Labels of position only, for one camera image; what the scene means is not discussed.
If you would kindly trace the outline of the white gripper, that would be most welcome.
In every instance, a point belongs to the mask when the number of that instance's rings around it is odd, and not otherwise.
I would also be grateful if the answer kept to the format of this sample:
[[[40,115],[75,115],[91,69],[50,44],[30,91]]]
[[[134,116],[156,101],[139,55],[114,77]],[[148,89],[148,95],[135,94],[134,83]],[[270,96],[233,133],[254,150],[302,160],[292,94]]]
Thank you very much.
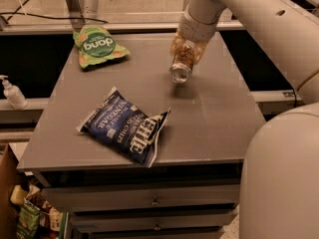
[[[219,12],[215,7],[192,8],[188,5],[179,21],[179,32],[176,32],[169,53],[173,56],[185,39],[194,42],[194,63],[197,65],[203,57],[207,42],[213,37],[219,19]]]

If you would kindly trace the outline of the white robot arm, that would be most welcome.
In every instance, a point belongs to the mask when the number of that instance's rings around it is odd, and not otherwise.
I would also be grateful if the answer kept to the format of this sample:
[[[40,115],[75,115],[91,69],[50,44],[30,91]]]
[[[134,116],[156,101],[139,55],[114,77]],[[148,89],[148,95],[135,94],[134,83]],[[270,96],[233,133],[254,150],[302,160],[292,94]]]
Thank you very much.
[[[319,18],[289,0],[189,0],[171,45],[203,56],[224,10],[290,85],[255,94],[277,115],[244,157],[239,239],[319,239]]]

